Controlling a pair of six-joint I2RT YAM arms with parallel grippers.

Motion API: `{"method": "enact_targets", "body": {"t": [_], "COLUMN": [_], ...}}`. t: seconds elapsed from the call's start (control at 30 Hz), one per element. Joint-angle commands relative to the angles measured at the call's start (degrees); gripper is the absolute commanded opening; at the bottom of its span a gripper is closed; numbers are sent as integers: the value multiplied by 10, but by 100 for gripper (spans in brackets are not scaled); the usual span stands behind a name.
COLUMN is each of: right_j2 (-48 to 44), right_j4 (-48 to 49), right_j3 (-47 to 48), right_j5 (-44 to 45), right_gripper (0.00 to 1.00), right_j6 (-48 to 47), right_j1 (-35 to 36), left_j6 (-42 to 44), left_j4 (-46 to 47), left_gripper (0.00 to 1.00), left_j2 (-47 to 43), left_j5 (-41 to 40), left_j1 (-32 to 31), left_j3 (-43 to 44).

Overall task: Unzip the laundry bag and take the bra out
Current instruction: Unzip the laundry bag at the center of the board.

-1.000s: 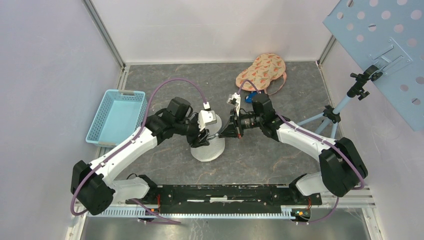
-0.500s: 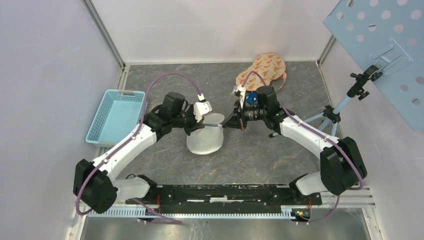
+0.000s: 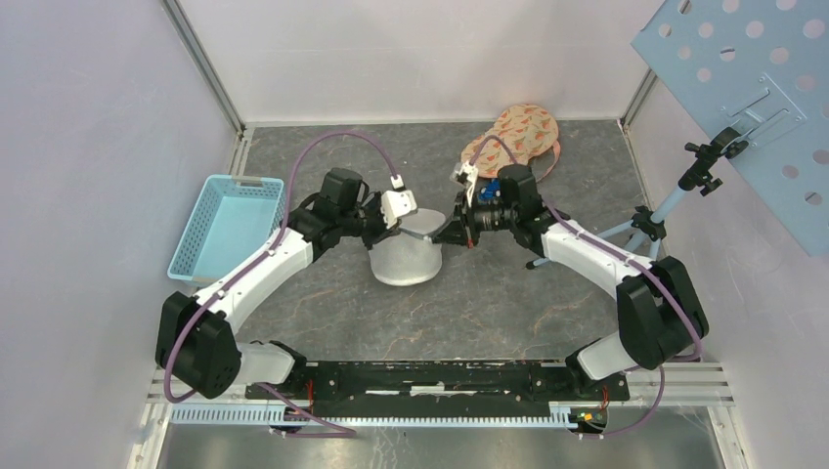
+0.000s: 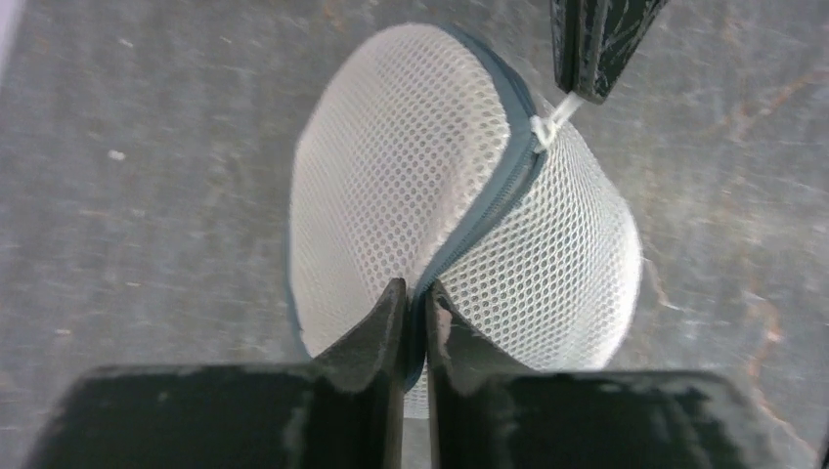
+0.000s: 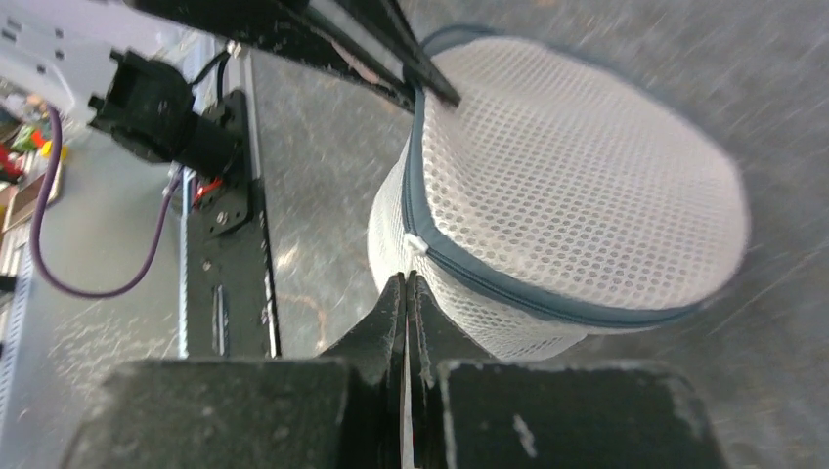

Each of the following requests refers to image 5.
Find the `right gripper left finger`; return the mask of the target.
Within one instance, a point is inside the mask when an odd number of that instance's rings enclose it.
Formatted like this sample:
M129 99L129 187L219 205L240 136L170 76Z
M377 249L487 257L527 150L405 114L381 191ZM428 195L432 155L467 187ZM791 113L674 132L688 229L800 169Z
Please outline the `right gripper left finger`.
M64 468L399 468L406 281L307 360L143 360L103 381Z

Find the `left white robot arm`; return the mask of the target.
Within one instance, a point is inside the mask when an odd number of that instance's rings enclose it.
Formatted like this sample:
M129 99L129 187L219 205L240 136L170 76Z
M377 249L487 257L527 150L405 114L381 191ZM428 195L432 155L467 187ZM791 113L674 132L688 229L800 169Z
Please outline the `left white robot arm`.
M459 103L397 2L344 1L341 8L401 63L401 74L311 1L5 1L1 74L146 161L219 179L240 168L240 137L195 112L194 79L116 50L125 29L152 35L167 25L189 27L365 87L405 110L420 88Z

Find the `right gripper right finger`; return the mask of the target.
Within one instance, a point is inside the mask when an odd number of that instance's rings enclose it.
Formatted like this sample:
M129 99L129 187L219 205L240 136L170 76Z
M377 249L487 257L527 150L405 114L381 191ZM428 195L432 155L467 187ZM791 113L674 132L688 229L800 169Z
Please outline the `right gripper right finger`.
M689 381L657 362L494 359L406 283L418 468L723 468Z

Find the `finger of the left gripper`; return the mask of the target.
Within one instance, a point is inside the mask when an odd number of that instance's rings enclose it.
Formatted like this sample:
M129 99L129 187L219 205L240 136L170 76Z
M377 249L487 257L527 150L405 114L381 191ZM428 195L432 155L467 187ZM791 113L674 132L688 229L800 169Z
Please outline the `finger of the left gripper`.
M415 91L307 1L128 1L130 8L365 88L412 111Z
M460 94L425 53L397 1L312 1L310 18L370 85L384 85L401 98L418 86L447 105L460 103Z

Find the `white zipper pull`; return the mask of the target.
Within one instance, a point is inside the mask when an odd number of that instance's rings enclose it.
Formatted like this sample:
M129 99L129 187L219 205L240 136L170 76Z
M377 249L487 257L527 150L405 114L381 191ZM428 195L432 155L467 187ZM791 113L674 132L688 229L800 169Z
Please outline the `white zipper pull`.
M425 256L428 253L429 245L419 235L406 233L404 243L414 256Z

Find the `white mesh laundry bag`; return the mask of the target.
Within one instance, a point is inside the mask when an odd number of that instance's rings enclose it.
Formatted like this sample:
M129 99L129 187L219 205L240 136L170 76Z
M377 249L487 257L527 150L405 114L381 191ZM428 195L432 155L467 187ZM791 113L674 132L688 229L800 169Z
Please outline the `white mesh laundry bag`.
M415 93L368 220L377 287L416 272L482 348L538 361L681 319L737 273L751 234L743 181L697 126L539 40L455 25L423 46L461 102Z

